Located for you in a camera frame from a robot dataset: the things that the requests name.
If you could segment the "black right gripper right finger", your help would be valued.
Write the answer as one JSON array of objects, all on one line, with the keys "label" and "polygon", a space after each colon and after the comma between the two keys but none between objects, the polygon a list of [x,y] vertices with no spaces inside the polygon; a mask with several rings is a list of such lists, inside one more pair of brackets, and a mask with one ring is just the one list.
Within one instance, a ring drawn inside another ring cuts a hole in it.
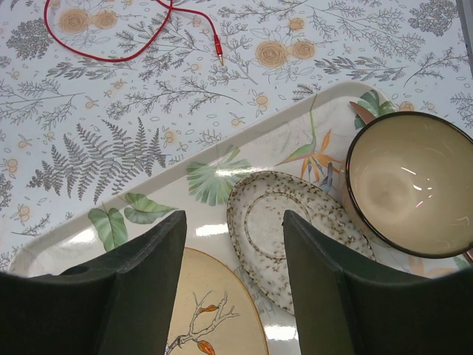
[{"label": "black right gripper right finger", "polygon": [[303,354],[470,354],[472,269],[429,279],[373,261],[286,211]]}]

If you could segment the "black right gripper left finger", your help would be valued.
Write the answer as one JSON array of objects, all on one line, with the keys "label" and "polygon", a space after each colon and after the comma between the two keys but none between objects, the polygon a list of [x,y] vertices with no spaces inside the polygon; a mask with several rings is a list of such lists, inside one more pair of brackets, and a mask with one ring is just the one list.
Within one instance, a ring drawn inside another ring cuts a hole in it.
[{"label": "black right gripper left finger", "polygon": [[61,274],[1,275],[3,354],[164,354],[186,213]]}]

